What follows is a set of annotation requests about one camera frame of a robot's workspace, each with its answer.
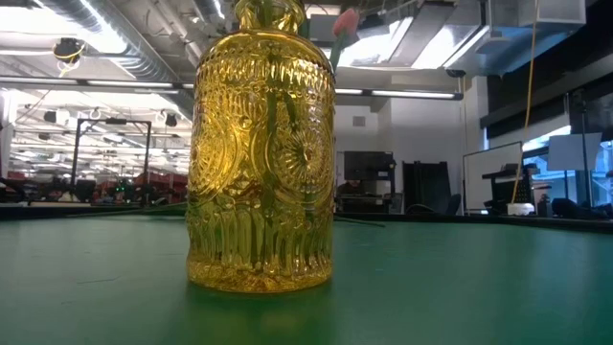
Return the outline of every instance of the embossed glass bottle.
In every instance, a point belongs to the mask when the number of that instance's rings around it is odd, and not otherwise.
[[[331,274],[333,76],[296,35],[300,0],[240,0],[240,30],[195,85],[188,276],[229,291],[312,287]]]

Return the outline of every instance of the green table surface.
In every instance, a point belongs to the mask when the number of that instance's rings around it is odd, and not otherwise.
[[[0,222],[0,344],[613,344],[613,237],[334,224],[334,274],[278,295],[188,283],[183,219]]]

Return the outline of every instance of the pink flower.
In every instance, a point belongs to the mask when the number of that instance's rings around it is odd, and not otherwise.
[[[332,33],[335,36],[339,36],[343,30],[348,36],[355,35],[357,31],[357,23],[360,20],[360,15],[354,9],[348,9],[343,14],[338,16],[334,26],[332,27]]]

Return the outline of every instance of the bottle base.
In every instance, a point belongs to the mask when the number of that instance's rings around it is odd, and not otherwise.
[[[276,293],[311,288],[331,277],[331,266],[301,275],[271,275],[255,269],[237,269],[188,259],[188,278],[205,288],[229,292]]]

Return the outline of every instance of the desk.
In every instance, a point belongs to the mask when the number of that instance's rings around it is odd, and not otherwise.
[[[384,224],[334,224],[329,283],[247,295],[188,283],[180,217],[0,222],[0,343],[613,343],[612,235]]]

